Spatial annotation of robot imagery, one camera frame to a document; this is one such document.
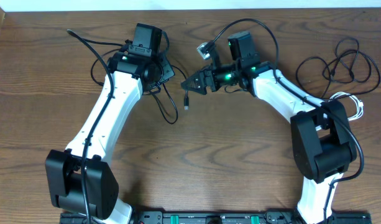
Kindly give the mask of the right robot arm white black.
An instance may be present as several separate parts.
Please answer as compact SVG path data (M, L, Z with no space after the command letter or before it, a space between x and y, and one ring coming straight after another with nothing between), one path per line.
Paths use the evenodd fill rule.
M228 46L233 62L220 61L214 41L202 43L197 51L207 65L181 86L205 95L222 86L239 85L280 113L291 128L293 158L303 175L301 198L296 206L299 223L351 223L355 215L331 209L337 184L357 158L349 121L343 105L310 96L287 80L270 62L262 62L247 31L230 35Z

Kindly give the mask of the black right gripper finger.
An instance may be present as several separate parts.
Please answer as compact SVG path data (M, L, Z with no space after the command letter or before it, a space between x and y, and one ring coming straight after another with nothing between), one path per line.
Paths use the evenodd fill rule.
M208 69L202 69L198 70L191 76L189 76L186 80L187 81L195 81L195 82L204 82L206 80L206 74L209 72Z
M193 91L195 93L199 93L201 95L206 95L206 84L199 79L196 80L185 80L181 83L181 87L186 91Z

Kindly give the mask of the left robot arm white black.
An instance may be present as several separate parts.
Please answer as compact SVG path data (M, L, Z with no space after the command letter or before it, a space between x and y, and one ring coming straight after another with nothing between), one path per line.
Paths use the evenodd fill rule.
M84 125L65 150L51 150L45 160L52 205L63 209L60 223L130 223L132 207L119 198L110 168L117 139L129 113L144 93L155 96L174 76L165 31L138 23L133 40L116 44L107 61L94 41L67 31L95 55L106 72L101 94Z

